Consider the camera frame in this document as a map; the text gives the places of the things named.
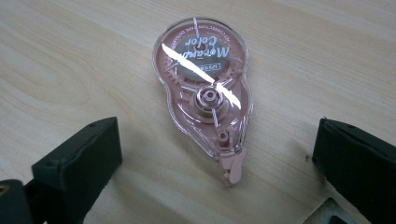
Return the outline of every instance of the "light wood surface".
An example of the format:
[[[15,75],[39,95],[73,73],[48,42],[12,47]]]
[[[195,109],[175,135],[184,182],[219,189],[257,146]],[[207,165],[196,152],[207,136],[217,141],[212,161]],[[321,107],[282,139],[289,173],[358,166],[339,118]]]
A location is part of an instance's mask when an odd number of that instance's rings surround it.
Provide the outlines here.
[[[175,21],[230,24],[249,50],[254,110],[241,182],[172,122],[152,68]],[[123,164],[86,223],[302,223],[332,196],[311,161],[318,121],[396,145],[396,2],[0,1],[0,179],[86,124],[117,116]]]

